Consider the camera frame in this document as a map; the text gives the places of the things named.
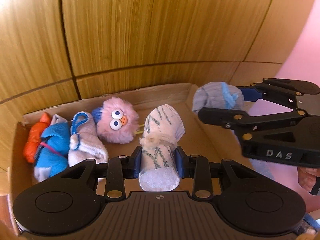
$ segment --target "orange bundle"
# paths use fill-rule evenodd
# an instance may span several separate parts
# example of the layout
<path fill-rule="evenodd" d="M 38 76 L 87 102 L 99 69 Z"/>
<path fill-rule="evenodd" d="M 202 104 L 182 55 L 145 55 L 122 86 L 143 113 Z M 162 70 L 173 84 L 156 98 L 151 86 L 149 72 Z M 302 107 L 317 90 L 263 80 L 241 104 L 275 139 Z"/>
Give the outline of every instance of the orange bundle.
<path fill-rule="evenodd" d="M 29 163 L 35 162 L 35 154 L 38 146 L 41 143 L 41 134 L 50 125 L 50 122 L 51 117 L 44 112 L 40 118 L 40 121 L 31 127 L 28 141 L 23 149 L 23 156 Z"/>

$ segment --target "pink fluffy toy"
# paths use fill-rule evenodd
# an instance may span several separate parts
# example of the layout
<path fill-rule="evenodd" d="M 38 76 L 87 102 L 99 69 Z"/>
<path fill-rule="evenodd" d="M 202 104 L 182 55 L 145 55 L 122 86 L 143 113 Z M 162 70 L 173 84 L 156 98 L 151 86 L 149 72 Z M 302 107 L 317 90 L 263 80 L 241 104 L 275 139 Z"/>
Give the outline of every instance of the pink fluffy toy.
<path fill-rule="evenodd" d="M 110 143 L 125 144 L 133 140 L 139 128 L 139 115 L 132 104 L 121 98 L 112 97 L 103 106 L 92 111 L 100 139 Z"/>

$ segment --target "pink wall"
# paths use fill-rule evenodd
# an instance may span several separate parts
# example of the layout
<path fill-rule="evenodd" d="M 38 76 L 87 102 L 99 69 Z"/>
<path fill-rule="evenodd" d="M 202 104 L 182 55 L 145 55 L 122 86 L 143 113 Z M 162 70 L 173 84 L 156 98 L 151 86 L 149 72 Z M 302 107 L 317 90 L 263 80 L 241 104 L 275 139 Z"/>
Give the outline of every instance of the pink wall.
<path fill-rule="evenodd" d="M 301 36 L 276 78 L 306 80 L 320 86 L 320 0 L 315 0 Z M 254 104 L 250 114 L 287 111 L 285 107 L 261 100 Z M 312 196 L 299 186 L 296 167 L 276 163 L 267 165 L 276 181 L 297 191 L 304 198 L 308 212 L 320 209 L 320 196 Z"/>

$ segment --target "wooden wall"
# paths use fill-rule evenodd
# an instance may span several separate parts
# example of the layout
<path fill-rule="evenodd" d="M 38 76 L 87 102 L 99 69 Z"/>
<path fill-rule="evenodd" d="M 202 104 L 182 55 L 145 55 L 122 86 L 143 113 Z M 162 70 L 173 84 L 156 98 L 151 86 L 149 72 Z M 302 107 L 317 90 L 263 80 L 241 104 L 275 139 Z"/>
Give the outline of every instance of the wooden wall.
<path fill-rule="evenodd" d="M 274 76 L 314 0 L 0 0 L 0 171 L 23 114 L 140 87 Z"/>

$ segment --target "orange beak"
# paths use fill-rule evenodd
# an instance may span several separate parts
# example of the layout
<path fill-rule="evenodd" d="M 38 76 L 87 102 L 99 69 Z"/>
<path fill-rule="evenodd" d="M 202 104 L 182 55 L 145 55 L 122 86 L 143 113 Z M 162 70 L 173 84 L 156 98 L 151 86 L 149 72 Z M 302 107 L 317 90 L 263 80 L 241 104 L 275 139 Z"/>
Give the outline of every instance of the orange beak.
<path fill-rule="evenodd" d="M 127 122 L 128 122 L 127 116 L 124 115 L 124 116 L 120 119 L 120 121 L 121 121 L 122 125 L 127 124 Z"/>

